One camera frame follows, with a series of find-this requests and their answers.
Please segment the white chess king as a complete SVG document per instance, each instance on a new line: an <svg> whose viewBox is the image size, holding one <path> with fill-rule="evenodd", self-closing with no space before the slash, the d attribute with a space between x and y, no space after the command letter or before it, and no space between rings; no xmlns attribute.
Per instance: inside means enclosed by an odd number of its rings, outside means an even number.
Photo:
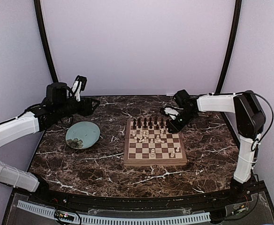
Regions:
<svg viewBox="0 0 274 225"><path fill-rule="evenodd" d="M156 155L155 149L151 149L150 158L155 158L155 155Z"/></svg>

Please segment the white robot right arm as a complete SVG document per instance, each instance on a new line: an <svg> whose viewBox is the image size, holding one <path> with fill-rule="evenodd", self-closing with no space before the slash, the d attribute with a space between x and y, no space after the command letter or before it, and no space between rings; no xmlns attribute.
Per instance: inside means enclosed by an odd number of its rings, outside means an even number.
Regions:
<svg viewBox="0 0 274 225"><path fill-rule="evenodd" d="M167 130L178 133L187 126L199 112L233 113L240 136L240 148L233 179L241 184L247 182L257 162L259 144L266 122L266 115L251 90L231 94L190 96L186 90L178 91L174 97L177 108L166 106L160 112L169 116Z"/></svg>

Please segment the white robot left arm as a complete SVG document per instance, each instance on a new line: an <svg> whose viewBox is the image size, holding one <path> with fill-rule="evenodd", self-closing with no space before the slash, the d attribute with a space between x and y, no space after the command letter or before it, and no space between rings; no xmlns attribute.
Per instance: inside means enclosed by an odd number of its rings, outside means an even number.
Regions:
<svg viewBox="0 0 274 225"><path fill-rule="evenodd" d="M90 97L82 97L79 101L69 97L62 103L53 103L45 98L42 103L27 108L21 116L0 123L0 148L24 136L45 131L63 118L74 114L92 115L99 104L99 100ZM1 161L0 183L34 192L34 196L42 204L50 204L53 201L52 192L43 187L47 182L40 176Z"/></svg>

